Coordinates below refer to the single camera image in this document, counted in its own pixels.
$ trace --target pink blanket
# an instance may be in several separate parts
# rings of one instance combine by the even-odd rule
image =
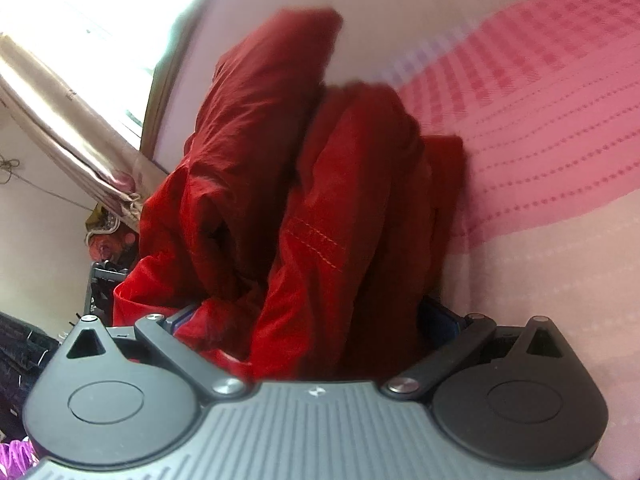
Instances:
[[[465,36],[399,89],[469,155],[444,302],[551,316],[609,405],[596,461],[637,480],[640,0],[526,0]]]

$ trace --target purple cloth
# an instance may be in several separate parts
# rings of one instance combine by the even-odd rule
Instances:
[[[35,452],[28,440],[0,444],[0,480],[15,480],[36,465]]]

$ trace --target beige curtain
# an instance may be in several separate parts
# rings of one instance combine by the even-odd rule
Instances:
[[[73,181],[138,230],[142,205],[166,174],[7,34],[0,35],[0,101]]]

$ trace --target red fabric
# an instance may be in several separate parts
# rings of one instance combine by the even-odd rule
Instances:
[[[287,11],[221,60],[183,162],[145,204],[116,324],[201,302],[177,337],[249,380],[383,380],[424,354],[416,307],[462,146],[425,150],[395,92],[363,84],[327,90],[304,137],[339,24]]]

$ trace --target gray ribbed panel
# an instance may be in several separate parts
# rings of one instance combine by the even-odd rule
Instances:
[[[35,480],[606,480],[583,462],[547,472],[509,471],[447,440],[424,408],[369,383],[267,383],[219,404],[198,433],[155,463],[84,473],[43,463]]]

